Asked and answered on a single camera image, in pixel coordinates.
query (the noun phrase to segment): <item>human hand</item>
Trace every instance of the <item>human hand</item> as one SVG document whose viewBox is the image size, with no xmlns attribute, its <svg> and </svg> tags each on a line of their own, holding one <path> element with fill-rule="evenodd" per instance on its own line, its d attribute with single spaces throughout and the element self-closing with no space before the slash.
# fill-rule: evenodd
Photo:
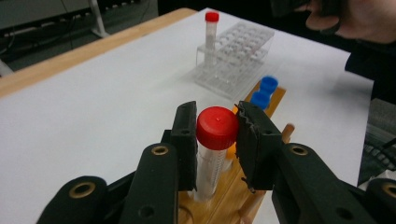
<svg viewBox="0 0 396 224">
<path fill-rule="evenodd" d="M 396 41 L 396 0 L 342 0 L 339 16 L 320 16 L 320 0 L 311 0 L 298 11 L 311 11 L 306 26 L 326 30 L 340 22 L 336 32 L 344 38 L 388 44 Z"/>
</svg>

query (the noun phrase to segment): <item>finger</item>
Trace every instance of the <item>finger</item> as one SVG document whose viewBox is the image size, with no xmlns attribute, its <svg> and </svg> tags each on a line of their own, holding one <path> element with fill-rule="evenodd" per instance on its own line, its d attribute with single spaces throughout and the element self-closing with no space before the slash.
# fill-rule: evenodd
<svg viewBox="0 0 396 224">
<path fill-rule="evenodd" d="M 302 6 L 294 9 L 294 11 L 297 11 L 297 12 L 302 12 L 302 11 L 307 11 L 307 10 L 308 10 L 308 4 L 302 5 Z"/>
<path fill-rule="evenodd" d="M 321 9 L 321 1 L 319 0 L 311 0 L 308 4 L 306 4 L 306 10 L 308 11 L 320 11 Z"/>
<path fill-rule="evenodd" d="M 311 30 L 326 30 L 334 27 L 339 21 L 336 16 L 320 17 L 317 12 L 312 12 L 305 24 Z"/>
</svg>

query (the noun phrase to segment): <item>black object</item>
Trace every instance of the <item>black object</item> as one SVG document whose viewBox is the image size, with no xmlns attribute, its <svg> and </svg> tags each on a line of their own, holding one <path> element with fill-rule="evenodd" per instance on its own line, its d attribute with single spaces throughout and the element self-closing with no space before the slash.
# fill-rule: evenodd
<svg viewBox="0 0 396 224">
<path fill-rule="evenodd" d="M 282 147 L 282 134 L 254 104 L 239 102 L 237 115 L 236 157 L 244 170 L 247 187 L 271 190 L 276 173 L 273 157 Z"/>
<path fill-rule="evenodd" d="M 274 191 L 280 223 L 391 223 L 396 219 L 396 181 L 373 181 L 366 192 L 350 186 L 338 180 L 313 149 L 284 145 L 279 130 L 257 106 L 240 102 L 238 108 L 241 127 L 236 151 L 247 186 L 252 191 Z M 134 173 L 110 186 L 94 176 L 64 185 L 37 223 L 177 223 L 177 192 L 195 186 L 191 180 L 196 176 L 191 158 L 196 157 L 195 113 L 195 102 L 181 105 L 175 131 L 165 131 L 162 143 L 144 150 Z M 178 175 L 185 167 L 194 169 L 184 174 L 187 181 Z"/>
<path fill-rule="evenodd" d="M 396 42 L 379 45 L 361 42 L 352 50 L 346 70 L 374 81 L 372 99 L 396 105 Z"/>
</svg>

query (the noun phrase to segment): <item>cable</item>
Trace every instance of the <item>cable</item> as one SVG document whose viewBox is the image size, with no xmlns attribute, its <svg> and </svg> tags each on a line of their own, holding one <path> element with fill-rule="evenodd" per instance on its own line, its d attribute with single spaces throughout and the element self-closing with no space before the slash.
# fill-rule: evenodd
<svg viewBox="0 0 396 224">
<path fill-rule="evenodd" d="M 396 138 L 393 138 L 392 140 L 388 141 L 386 144 L 382 146 L 383 149 L 387 149 L 389 147 L 392 147 L 393 145 L 396 144 Z"/>
<path fill-rule="evenodd" d="M 143 14 L 142 14 L 142 16 L 141 16 L 140 19 L 139 19 L 139 23 L 142 22 L 143 18 L 145 18 L 145 16 L 146 16 L 146 13 L 149 11 L 150 2 L 151 2 L 151 1 L 148 0 L 148 3 L 147 3 L 147 5 L 146 5 L 146 8 L 145 8 L 145 10 L 143 11 Z"/>
<path fill-rule="evenodd" d="M 64 6 L 64 11 L 66 11 L 66 13 L 68 14 L 69 12 L 67 11 L 66 5 L 64 4 L 64 0 L 61 0 L 61 2 L 62 5 Z M 75 16 L 73 16 L 73 21 L 74 23 L 76 23 Z M 73 49 L 73 39 L 72 39 L 71 31 L 72 29 L 69 30 L 69 43 L 70 43 L 70 49 Z"/>
<path fill-rule="evenodd" d="M 8 33 L 8 38 L 10 38 L 10 40 L 8 41 L 6 47 L 2 50 L 0 50 L 0 55 L 6 53 L 14 44 L 15 41 L 15 26 L 12 27 L 12 37 L 11 36 L 11 32 Z"/>
<path fill-rule="evenodd" d="M 67 22 L 64 31 L 62 31 L 62 33 L 59 35 L 56 36 L 53 35 L 54 38 L 51 40 L 44 40 L 40 42 L 38 40 L 42 39 L 43 36 L 39 36 L 39 37 L 16 36 L 16 39 L 13 44 L 13 48 L 9 48 L 7 50 L 7 54 L 5 53 L 2 54 L 2 59 L 5 62 L 12 62 L 26 55 L 27 53 L 31 53 L 37 49 L 51 45 L 59 41 L 60 39 L 64 38 L 65 35 L 70 34 L 71 30 L 73 30 L 75 23 L 76 23 L 76 19 L 75 16 L 73 16 L 72 19 Z"/>
</svg>

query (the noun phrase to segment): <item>test tube rack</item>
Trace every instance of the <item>test tube rack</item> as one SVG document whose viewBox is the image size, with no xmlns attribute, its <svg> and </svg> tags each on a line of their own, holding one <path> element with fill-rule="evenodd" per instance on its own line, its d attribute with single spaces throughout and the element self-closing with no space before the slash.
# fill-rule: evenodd
<svg viewBox="0 0 396 224">
<path fill-rule="evenodd" d="M 260 82 L 255 85 L 253 90 L 245 98 L 250 101 L 251 95 L 260 87 Z M 271 102 L 265 113 L 268 117 L 274 114 L 277 106 L 282 100 L 285 89 L 278 87 L 271 97 Z M 179 209 L 178 223 L 249 223 L 256 216 L 257 210 L 262 202 L 263 194 L 252 194 L 247 184 L 242 181 L 245 177 L 237 158 L 233 159 L 230 170 L 221 174 L 216 192 L 211 200 L 205 203 L 198 203 L 192 199 L 186 191 L 178 194 Z M 251 205 L 252 209 L 244 210 L 245 205 Z"/>
<path fill-rule="evenodd" d="M 244 99 L 263 75 L 261 68 L 274 33 L 240 21 L 216 37 L 213 49 L 199 46 L 192 71 L 195 82 L 230 100 Z"/>
</svg>

